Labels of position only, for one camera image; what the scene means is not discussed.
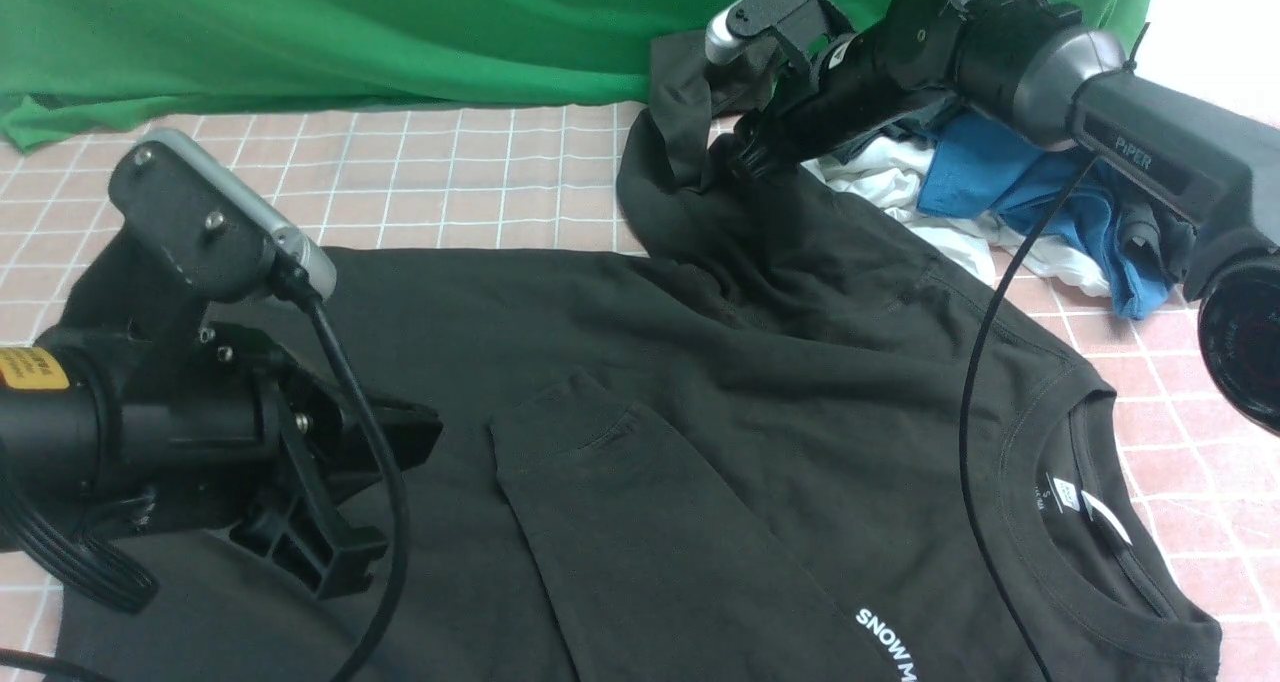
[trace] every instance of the white wall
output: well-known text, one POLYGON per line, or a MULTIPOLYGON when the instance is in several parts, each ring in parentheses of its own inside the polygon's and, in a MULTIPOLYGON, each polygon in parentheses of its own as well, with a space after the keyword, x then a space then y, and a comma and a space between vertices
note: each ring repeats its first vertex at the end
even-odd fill
POLYGON ((1280 125, 1280 0, 1151 0, 1138 75, 1280 125))

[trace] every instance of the pink tiled surface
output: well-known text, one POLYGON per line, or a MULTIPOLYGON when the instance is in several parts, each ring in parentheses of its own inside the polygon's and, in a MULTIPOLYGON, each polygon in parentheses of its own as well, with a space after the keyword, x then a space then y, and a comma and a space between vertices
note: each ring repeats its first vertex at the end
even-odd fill
MULTIPOLYGON (((613 201, 637 105, 518 111, 174 116, 324 244, 613 250, 640 246, 613 201)), ((0 145, 0 345, 55 322, 69 285, 120 225, 106 180, 133 136, 82 136, 31 157, 0 145)), ((1224 682, 1280 678, 1280 441, 1204 375, 1196 310, 1147 322, 1020 275, 1011 299, 1120 392, 1129 490, 1171 572, 1226 632, 1224 682)), ((0 646, 54 649, 60 587, 0 555, 0 646)), ((31 682, 35 676, 3 681, 31 682)))

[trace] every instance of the screw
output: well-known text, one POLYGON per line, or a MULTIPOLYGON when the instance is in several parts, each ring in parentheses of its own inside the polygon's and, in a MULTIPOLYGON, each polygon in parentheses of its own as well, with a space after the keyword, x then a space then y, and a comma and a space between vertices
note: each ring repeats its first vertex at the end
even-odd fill
POLYGON ((209 218, 205 218, 206 232, 220 232, 224 225, 227 225, 227 216, 223 212, 215 210, 209 214, 209 218))

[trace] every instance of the pile of clothes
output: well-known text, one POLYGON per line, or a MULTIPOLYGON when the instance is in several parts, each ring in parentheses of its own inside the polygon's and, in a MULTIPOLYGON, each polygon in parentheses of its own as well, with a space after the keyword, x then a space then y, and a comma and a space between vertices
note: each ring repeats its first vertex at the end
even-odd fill
MULTIPOLYGON (((989 244, 1012 250, 1088 157, 1047 154, 1009 127, 943 102, 850 141, 805 168, 837 191, 864 196, 888 216, 993 284, 989 244)), ((1151 194, 1097 163, 1027 266, 1088 296, 1110 296, 1115 313, 1146 319, 1187 276, 1194 230, 1151 194)))

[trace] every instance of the yellow warning label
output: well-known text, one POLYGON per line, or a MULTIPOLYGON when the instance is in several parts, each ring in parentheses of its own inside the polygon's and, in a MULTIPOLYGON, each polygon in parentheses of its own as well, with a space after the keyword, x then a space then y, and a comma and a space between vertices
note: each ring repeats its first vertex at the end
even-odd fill
POLYGON ((0 348, 0 381, 24 392, 65 390, 72 386, 54 354, 38 348, 0 348))

